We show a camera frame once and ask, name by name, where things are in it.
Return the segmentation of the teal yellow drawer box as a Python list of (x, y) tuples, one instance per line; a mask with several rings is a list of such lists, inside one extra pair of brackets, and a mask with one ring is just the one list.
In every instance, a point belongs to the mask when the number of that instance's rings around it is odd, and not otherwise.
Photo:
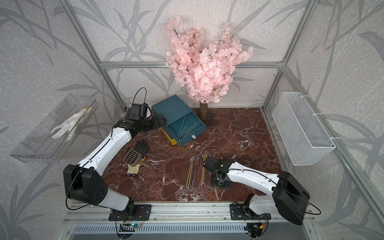
[(167, 130), (167, 125), (176, 121), (177, 119), (185, 116), (188, 113), (194, 112), (183, 100), (177, 95), (173, 95), (155, 105), (152, 110), (156, 115), (163, 115), (166, 120), (166, 126), (163, 128), (165, 133), (170, 137), (170, 133)]

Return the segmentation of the teal top drawer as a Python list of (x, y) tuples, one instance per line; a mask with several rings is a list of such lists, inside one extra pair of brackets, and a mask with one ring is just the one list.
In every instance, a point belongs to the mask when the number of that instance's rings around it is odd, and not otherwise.
[(206, 131), (206, 125), (194, 112), (191, 112), (168, 124), (167, 130), (179, 146), (184, 146), (203, 134)]

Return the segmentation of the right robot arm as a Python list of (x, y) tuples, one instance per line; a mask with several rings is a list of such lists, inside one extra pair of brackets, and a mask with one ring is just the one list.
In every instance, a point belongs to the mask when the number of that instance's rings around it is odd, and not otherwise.
[(270, 220), (270, 215), (280, 215), (294, 225), (303, 224), (310, 194), (292, 174), (265, 173), (231, 159), (212, 157), (203, 166), (211, 174), (214, 188), (226, 189), (240, 183), (264, 193), (248, 195), (243, 204), (231, 204), (232, 220)]

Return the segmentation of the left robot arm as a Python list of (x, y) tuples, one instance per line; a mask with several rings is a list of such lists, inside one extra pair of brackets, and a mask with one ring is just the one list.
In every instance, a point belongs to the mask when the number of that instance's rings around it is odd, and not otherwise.
[(88, 205), (120, 211), (128, 216), (135, 214), (134, 201), (111, 190), (102, 179), (103, 173), (115, 155), (140, 132), (163, 127), (162, 115), (137, 120), (119, 120), (108, 137), (77, 165), (67, 165), (63, 171), (66, 199)]

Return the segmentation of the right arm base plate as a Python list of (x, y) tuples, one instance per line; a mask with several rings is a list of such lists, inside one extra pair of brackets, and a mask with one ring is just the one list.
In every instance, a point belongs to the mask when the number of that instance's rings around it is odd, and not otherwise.
[(230, 204), (231, 220), (258, 220), (269, 221), (272, 219), (271, 214), (258, 215), (249, 207), (233, 202)]

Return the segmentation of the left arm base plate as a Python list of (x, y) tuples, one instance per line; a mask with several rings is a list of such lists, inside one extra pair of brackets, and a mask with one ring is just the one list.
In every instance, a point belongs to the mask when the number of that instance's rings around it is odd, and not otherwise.
[(152, 205), (129, 205), (123, 211), (111, 210), (109, 221), (148, 221)]

